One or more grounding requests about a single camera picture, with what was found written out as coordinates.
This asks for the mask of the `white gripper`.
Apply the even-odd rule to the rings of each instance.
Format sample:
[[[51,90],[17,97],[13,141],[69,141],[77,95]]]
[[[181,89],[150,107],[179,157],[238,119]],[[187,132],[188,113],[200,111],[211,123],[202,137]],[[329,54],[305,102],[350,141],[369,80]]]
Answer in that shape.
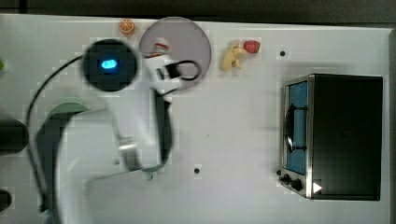
[[[166,65],[171,62],[168,55],[146,58],[145,66],[148,69],[151,86],[157,91],[169,91],[171,84]]]

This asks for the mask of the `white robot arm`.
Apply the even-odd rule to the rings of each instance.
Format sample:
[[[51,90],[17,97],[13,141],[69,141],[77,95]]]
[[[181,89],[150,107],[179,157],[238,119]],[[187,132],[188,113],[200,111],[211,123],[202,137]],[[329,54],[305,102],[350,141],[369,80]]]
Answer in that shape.
[[[94,102],[57,105],[35,138],[50,224],[93,224],[87,199],[92,181],[153,174],[173,146],[166,96],[180,86],[174,60],[166,54],[145,57],[117,39],[95,42],[79,60]]]

